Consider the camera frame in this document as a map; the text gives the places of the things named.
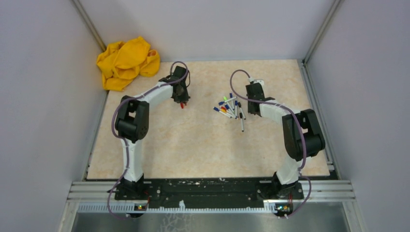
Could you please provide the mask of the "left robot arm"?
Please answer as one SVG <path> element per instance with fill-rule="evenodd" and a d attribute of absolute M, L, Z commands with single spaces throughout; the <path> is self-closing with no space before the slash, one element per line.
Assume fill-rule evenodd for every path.
<path fill-rule="evenodd" d="M 144 172 L 142 168 L 142 141 L 149 130 L 150 110 L 163 101 L 172 99 L 182 107 L 186 106 L 190 71 L 185 63 L 175 62 L 168 76 L 161 78 L 151 89 L 135 96 L 124 96 L 116 108 L 111 130 L 121 140 L 124 171 L 116 188 L 126 188 L 126 194 L 133 200 L 144 196 Z"/>

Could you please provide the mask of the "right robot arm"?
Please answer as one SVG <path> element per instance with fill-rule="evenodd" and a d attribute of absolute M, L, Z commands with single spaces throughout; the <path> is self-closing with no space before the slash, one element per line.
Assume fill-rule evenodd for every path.
<path fill-rule="evenodd" d="M 264 95 L 261 83 L 246 85 L 248 113 L 268 118 L 282 125 L 284 146 L 288 154 L 282 166 L 274 173 L 272 192 L 285 199 L 299 179 L 309 158 L 325 148 L 325 139 L 314 110 L 292 110 L 272 97 Z"/>

